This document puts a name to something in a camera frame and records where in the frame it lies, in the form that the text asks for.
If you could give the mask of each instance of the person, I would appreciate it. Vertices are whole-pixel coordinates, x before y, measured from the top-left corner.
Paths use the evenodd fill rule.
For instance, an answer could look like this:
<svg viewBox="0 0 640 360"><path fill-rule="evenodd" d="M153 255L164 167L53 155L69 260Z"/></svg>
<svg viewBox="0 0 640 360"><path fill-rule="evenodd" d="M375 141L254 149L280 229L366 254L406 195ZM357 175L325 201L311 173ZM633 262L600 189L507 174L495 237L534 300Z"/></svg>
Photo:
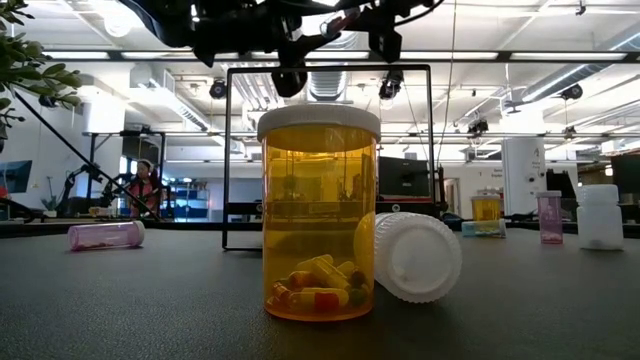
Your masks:
<svg viewBox="0 0 640 360"><path fill-rule="evenodd" d="M158 172L151 161L138 160L136 176L127 190L142 200L154 214L158 213L158 200L160 199L161 191L160 180L158 179ZM140 209L136 202L131 199L129 199L129 209L131 209L131 217L140 217Z"/></svg>

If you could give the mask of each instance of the gray table surface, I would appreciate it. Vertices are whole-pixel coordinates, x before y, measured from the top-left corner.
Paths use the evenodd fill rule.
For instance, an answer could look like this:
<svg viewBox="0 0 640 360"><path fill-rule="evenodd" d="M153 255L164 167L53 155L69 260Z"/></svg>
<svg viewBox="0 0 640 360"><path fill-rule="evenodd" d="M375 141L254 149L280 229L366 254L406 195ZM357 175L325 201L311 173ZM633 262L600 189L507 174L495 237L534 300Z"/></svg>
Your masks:
<svg viewBox="0 0 640 360"><path fill-rule="evenodd" d="M372 313L331 324L265 313L261 255L222 252L216 232L149 230L141 249L77 254L65 236L4 239L0 358L639 359L640 240L606 253L576 239L461 239L443 299L377 286Z"/></svg>

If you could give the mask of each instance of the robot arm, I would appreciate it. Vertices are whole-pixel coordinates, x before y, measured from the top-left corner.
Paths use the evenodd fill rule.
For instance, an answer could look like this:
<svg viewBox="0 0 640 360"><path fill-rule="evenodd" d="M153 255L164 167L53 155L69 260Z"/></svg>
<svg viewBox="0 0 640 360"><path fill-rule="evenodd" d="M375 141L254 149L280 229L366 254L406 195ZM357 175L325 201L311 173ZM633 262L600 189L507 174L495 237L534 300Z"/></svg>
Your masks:
<svg viewBox="0 0 640 360"><path fill-rule="evenodd" d="M278 52L280 65L304 67L307 54L340 36L340 31L369 33L369 47L384 61L400 57L402 36L395 27L422 17L444 0L339 0L328 6L312 0L120 0L133 10L151 33L170 47L190 47L196 57L213 66L216 54L250 51ZM408 17L412 8L421 15ZM298 36L304 16L345 11L321 34ZM305 72L273 74L280 96L296 95L306 83Z"/></svg>

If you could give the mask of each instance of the ceiling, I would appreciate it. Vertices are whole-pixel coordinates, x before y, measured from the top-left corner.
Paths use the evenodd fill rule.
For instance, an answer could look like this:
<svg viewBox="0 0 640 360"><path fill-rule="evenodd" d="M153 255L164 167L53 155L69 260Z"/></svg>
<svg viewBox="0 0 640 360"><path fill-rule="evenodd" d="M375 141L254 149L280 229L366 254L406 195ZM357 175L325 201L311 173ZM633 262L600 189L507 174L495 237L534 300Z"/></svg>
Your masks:
<svg viewBox="0 0 640 360"><path fill-rule="evenodd" d="M578 2L448 0L433 14L400 27L399 32L403 35L404 50L540 52L609 50L610 42L617 37L640 33L640 2L637 0L587 0L586 12L582 16L576 16ZM40 41L47 50L167 50L142 27L135 16L113 1L31 0L27 3L27 12L36 17L36 20L28 21L26 25L28 37ZM314 33L322 20L305 19L303 32ZM350 51L368 50L366 36L359 36L350 46ZM357 60L345 60L344 63L357 64ZM162 102L147 101L148 96L139 95L140 89L131 89L131 70L141 65L150 68L154 74L170 74L175 80L175 86L172 87L175 94L204 116L215 129L223 125L221 115L225 113L226 101L213 100L209 96L208 90L214 79L224 78L228 67L273 64L223 62L213 68L198 62L73 64L75 68L100 79L129 99L133 106L127 115L128 122L148 123L163 130L185 130L184 121L170 107ZM501 111L504 108L501 107L500 99L502 102L509 100L514 94L539 84L547 76L577 66L550 63L455 63L451 68L451 64L446 62L430 65L434 130L437 132L445 129L445 125L447 132L466 132L469 121L477 118L486 119L491 132L505 131L500 120L507 115ZM621 112L621 115L605 117L580 131L613 131L634 124L640 120L640 107L636 108L633 103L640 100L639 65L614 65L586 77L580 81L584 95L579 100L565 103L552 96L523 106L521 110L534 114L531 115L532 118L541 117L546 131L559 132L567 124L580 124L598 115L605 115L616 107L631 104L628 105L628 111ZM346 73L344 103L378 115L382 119L383 132L413 131L416 126L424 129L429 116L424 73L405 72L403 89L395 97L393 107L386 110L381 109L377 96L383 76L383 72ZM267 88L272 87L265 78L245 80L255 81L263 94L267 94ZM238 115L234 117L233 130L251 131L252 124L247 121L247 117L249 120L252 117L258 120L260 111L253 111L257 109L252 109L248 104L250 100L243 99L236 86L232 86L232 91L232 113ZM275 100L282 106L305 103L308 96L303 91L292 99ZM523 132L535 131L529 129L527 121L522 121L519 129ZM589 143L598 141L602 140L591 139ZM398 143L404 142L411 143L412 140L398 139ZM174 140L174 143L189 145L184 139ZM193 144L200 146L203 141L194 140Z"/></svg>

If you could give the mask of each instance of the desk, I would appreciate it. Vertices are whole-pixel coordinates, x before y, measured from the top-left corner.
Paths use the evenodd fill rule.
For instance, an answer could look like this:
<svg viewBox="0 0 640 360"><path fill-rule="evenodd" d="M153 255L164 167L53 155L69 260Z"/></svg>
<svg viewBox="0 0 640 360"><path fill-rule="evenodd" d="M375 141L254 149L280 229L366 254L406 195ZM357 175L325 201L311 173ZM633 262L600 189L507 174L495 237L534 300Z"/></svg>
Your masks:
<svg viewBox="0 0 640 360"><path fill-rule="evenodd" d="M149 230L144 248L85 253L65 236L0 240L0 358L640 358L639 240L604 253L522 229L461 239L460 280L437 303L377 286L371 314L307 324L263 311L261 255L223 253L219 234Z"/></svg>

